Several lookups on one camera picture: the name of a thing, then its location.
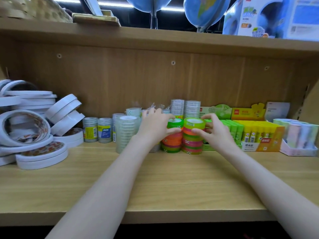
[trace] dark ceiling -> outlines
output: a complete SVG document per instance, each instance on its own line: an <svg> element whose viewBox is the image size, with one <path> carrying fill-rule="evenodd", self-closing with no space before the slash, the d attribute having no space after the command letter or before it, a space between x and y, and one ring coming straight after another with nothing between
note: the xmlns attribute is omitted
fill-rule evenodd
<svg viewBox="0 0 319 239"><path fill-rule="evenodd" d="M126 0L98 0L99 2L120 2L127 3ZM229 7L236 0L231 0ZM183 7L184 0L172 0L168 7ZM81 4L77 3L64 3L59 2L61 7L65 7L72 12L76 13L87 13L85 8ZM124 8L124 7L106 7L101 6L101 9L109 9L113 14L118 17L122 26L125 27L139 27L139 28L150 28L150 14L141 12L135 8ZM180 30L196 32L195 28L186 18L184 12L172 12L172 11L158 11L158 29L169 29L169 30ZM217 22L209 28L209 32L221 33L223 30L223 20Z"/></svg>

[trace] wooden shelf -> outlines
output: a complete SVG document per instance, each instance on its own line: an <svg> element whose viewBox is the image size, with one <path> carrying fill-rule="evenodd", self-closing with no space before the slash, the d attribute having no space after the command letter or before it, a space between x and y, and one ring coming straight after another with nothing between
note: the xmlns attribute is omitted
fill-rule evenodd
<svg viewBox="0 0 319 239"><path fill-rule="evenodd" d="M250 156L319 205L319 160L282 153ZM84 143L63 162L39 170L0 167L0 226L54 225L107 169L115 144ZM123 223L265 221L265 209L244 178L217 152L149 154Z"/></svg>
<svg viewBox="0 0 319 239"><path fill-rule="evenodd" d="M319 42L0 18L0 33L23 42L273 58L319 55Z"/></svg>

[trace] blue globe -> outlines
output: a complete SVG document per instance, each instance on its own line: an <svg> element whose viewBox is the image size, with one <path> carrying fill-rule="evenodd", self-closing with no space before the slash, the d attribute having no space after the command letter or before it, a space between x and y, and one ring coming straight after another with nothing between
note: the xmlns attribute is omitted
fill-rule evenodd
<svg viewBox="0 0 319 239"><path fill-rule="evenodd" d="M184 0L185 15L195 27L209 27L227 11L230 0Z"/></svg>
<svg viewBox="0 0 319 239"><path fill-rule="evenodd" d="M153 0L127 0L136 9L142 12L151 12ZM155 11L159 11L162 7L166 7L171 0L154 0Z"/></svg>

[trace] upper shelf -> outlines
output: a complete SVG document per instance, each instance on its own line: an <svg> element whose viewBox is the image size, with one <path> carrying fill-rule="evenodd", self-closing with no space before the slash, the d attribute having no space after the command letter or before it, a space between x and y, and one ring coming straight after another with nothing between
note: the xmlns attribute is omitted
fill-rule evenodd
<svg viewBox="0 0 319 239"><path fill-rule="evenodd" d="M0 33L46 44L273 58L319 55L319 42L0 18Z"/></svg>

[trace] wooden back panel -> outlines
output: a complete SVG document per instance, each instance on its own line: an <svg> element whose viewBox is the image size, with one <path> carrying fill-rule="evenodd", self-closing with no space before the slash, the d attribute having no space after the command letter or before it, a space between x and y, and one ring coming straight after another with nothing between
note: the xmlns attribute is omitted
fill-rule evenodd
<svg viewBox="0 0 319 239"><path fill-rule="evenodd" d="M23 79L59 97L73 93L86 116L110 117L171 99L249 107L289 101L295 60L23 43Z"/></svg>

